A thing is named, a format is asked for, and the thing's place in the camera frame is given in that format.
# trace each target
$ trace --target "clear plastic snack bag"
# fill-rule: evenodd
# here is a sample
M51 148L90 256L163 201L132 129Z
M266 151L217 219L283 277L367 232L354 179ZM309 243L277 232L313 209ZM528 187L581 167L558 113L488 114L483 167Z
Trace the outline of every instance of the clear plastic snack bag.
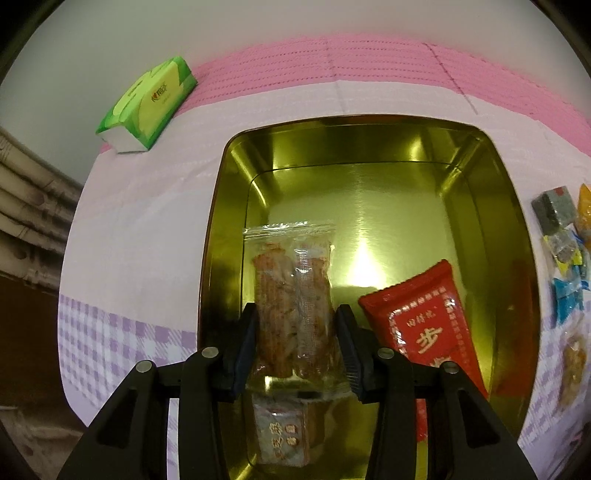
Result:
M302 467L322 453L330 403L252 395L257 463Z
M259 311L253 380L286 379L266 378L266 391L273 385L281 390L336 392L347 384L328 277L334 231L332 225L308 222L244 231L245 264L250 260L254 268Z
M581 277L581 287L583 290L589 290L589 268L591 267L591 257L589 250L583 243L581 237L576 236L579 251L581 252L581 264L577 265L579 276Z
M570 407L581 390L585 367L587 365L587 335L583 331L584 314L575 312L578 320L563 334L562 361L563 373L558 395L558 410Z
M571 265L582 263L579 246L572 231L561 229L552 235L545 236L544 240L561 274L565 275Z

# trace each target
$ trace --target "white wall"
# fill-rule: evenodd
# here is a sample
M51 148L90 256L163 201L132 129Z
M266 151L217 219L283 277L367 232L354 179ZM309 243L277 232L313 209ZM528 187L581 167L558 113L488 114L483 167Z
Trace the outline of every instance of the white wall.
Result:
M591 116L591 80L529 0L66 0L0 86L0 126L84 182L94 131L144 71L191 65L301 35L381 33L485 56L546 85Z

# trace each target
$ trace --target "table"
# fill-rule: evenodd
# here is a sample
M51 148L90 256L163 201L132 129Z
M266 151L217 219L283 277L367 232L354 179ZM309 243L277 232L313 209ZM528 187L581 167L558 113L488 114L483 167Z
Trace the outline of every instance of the table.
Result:
M80 198L60 287L66 397L89 423L136 361L196 348L200 265L226 143L251 128L317 116L390 113L472 124L494 142L524 210L538 271L540 354L519 444L540 478L570 453L587 412L554 414L562 331L551 325L551 271L530 207L543 190L591 181L591 127L574 107L499 65L391 37L337 35L258 46L197 66L199 80L154 147L96 159ZM587 312L591 303L586 302ZM177 472L172 403L170 478Z

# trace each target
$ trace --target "small packaged snack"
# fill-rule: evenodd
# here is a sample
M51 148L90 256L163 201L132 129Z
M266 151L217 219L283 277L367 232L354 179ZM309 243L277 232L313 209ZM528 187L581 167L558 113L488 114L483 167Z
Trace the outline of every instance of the small packaged snack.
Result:
M301 401L252 396L258 463L302 467L310 463L307 405Z
M328 277L333 234L332 225L307 222L245 230L245 261L251 258L254 266L259 311L255 376L294 377L296 390L346 385Z
M297 351L298 311L294 266L285 249L267 243L252 259L259 313L260 370L278 378L292 376Z
M581 264L576 266L579 270L579 276L581 277L581 287L583 290L589 290L589 250L580 237L577 236L576 239L579 246L579 252L581 253Z
M548 245L560 273L563 275L571 265L580 265L582 263L579 246L572 231L560 229L552 235L545 236L544 241Z
M580 392L583 374L587 364L587 341L581 332L583 314L572 333L564 334L563 373L558 395L558 409L571 406Z
M547 190L535 198L531 206L545 236L556 233L577 218L573 199L565 186Z
M579 270L571 267L565 279L553 279L556 296L556 322L562 325L575 310L583 311L583 286Z
M578 216L574 223L587 250L591 249L591 190L582 184L579 190Z
M401 284L362 296L359 304L383 345L423 365L439 367L452 360L488 396L447 260ZM421 441L427 436L424 401L417 407Z

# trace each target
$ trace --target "metal tray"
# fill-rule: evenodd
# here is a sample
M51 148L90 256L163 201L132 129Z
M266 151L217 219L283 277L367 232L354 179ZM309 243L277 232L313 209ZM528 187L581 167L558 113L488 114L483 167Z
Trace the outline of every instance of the metal tray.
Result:
M537 279L513 186L482 131L436 119L368 115L274 125L231 139L204 251L200 346L223 337L252 301L251 281L242 275L243 228L299 220L336 224L333 302L349 303L360 322L366 320L359 296L448 259L490 402L518 435L537 364ZM232 479L365 476L375 406L340 400L324 453L301 469L257 465L245 416L240 403L220 405ZM418 478L425 475L426 454L420 445Z

